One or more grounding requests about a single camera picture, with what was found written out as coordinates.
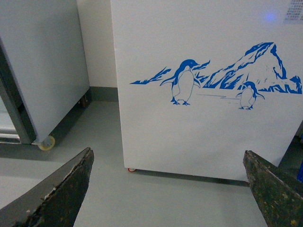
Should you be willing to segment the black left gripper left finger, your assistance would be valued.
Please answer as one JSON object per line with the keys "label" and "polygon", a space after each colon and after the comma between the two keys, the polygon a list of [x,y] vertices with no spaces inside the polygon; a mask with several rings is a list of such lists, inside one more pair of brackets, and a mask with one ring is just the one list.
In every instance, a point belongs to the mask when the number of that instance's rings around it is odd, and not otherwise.
{"label": "black left gripper left finger", "polygon": [[94,162],[87,147],[0,210],[2,227],[72,227],[86,196]]}

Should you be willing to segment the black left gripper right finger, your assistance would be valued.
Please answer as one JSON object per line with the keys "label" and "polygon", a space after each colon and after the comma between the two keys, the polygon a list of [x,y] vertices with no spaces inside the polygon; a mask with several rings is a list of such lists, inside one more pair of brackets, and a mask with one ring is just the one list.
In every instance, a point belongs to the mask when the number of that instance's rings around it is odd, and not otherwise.
{"label": "black left gripper right finger", "polygon": [[303,225],[303,183],[251,150],[243,164],[250,190],[269,227]]}

